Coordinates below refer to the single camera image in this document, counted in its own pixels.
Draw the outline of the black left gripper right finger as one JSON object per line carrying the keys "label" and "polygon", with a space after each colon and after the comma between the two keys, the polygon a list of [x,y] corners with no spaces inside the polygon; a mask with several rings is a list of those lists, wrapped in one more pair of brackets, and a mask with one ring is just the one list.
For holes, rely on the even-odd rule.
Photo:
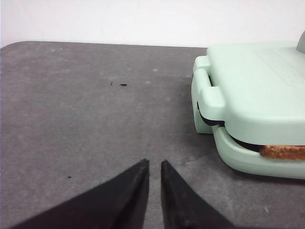
{"label": "black left gripper right finger", "polygon": [[234,228],[188,185],[167,160],[161,164],[161,201],[166,229]]}

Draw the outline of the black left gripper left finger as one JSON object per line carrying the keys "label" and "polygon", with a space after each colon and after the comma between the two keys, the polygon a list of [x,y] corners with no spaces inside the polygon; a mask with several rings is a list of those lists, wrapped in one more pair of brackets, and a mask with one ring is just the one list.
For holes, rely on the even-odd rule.
{"label": "black left gripper left finger", "polygon": [[16,229],[141,229],[149,195],[149,161],[14,226]]}

